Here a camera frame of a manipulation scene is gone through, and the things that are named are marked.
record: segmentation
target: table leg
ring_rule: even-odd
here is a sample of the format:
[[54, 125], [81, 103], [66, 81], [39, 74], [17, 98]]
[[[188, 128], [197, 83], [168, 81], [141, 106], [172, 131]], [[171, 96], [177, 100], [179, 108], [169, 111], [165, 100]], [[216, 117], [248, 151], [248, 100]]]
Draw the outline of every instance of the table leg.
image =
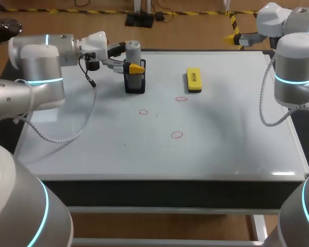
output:
[[230, 10], [230, 3], [231, 3], [231, 0], [223, 0], [223, 3], [225, 5], [225, 8], [226, 8], [226, 12]]
[[134, 12], [139, 13], [141, 10], [141, 0], [134, 0]]
[[251, 224], [253, 229], [253, 239], [255, 241], [264, 241], [268, 237], [264, 216], [251, 215]]

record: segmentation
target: silver metal leg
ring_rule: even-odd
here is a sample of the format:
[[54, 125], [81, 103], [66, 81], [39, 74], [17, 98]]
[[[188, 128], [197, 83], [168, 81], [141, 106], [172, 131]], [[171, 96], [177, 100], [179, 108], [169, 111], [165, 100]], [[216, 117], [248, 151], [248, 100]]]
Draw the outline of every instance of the silver metal leg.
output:
[[223, 0], [223, 3], [225, 4], [226, 11], [229, 11], [231, 0]]
[[74, 238], [72, 246], [250, 247], [262, 244], [258, 241]]
[[151, 14], [151, 0], [147, 0], [147, 12]]
[[[141, 0], [134, 0], [134, 12], [139, 13], [141, 10]], [[147, 0], [147, 13], [151, 14], [151, 0]]]
[[251, 215], [254, 240], [264, 241], [267, 237], [267, 227], [263, 215]]
[[134, 0], [134, 12], [139, 13], [141, 10], [141, 0]]

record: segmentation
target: yellow sponge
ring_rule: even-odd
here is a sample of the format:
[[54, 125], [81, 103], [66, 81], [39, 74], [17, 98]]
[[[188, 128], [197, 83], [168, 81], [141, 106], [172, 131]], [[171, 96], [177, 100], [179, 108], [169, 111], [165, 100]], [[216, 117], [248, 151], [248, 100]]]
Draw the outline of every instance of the yellow sponge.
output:
[[189, 93], [200, 93], [201, 92], [201, 78], [199, 68], [187, 68], [187, 90]]

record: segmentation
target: gray cylinder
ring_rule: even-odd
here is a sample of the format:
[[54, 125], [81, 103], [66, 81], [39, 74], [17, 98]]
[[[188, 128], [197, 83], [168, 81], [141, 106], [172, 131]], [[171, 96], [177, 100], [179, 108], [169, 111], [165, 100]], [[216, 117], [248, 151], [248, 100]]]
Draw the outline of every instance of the gray cylinder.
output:
[[284, 35], [295, 32], [309, 32], [309, 8], [298, 7], [288, 16]]
[[77, 47], [72, 34], [62, 35], [37, 35], [21, 36], [10, 39], [8, 52], [11, 64], [18, 69], [20, 67], [20, 52], [25, 45], [53, 45], [57, 47], [61, 66], [77, 65]]
[[52, 45], [26, 45], [21, 49], [23, 77], [34, 85], [33, 110], [59, 107], [65, 102], [58, 49]]
[[[126, 43], [126, 61], [141, 65], [141, 45], [139, 41], [131, 40]], [[142, 86], [142, 75], [127, 75], [129, 89], [140, 89]]]

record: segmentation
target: red drawn circle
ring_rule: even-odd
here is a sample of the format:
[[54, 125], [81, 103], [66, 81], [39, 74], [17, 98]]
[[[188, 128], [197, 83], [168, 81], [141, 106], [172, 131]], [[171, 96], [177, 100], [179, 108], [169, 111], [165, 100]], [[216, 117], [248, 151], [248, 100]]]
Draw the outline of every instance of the red drawn circle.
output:
[[139, 110], [139, 114], [141, 115], [147, 115], [149, 112], [147, 110], [144, 110], [144, 109], [140, 109]]
[[181, 101], [187, 101], [187, 98], [186, 97], [177, 97], [177, 98], [175, 98], [175, 100], [177, 102], [181, 102]]
[[183, 136], [183, 133], [181, 131], [174, 131], [170, 136], [173, 139], [179, 139]]

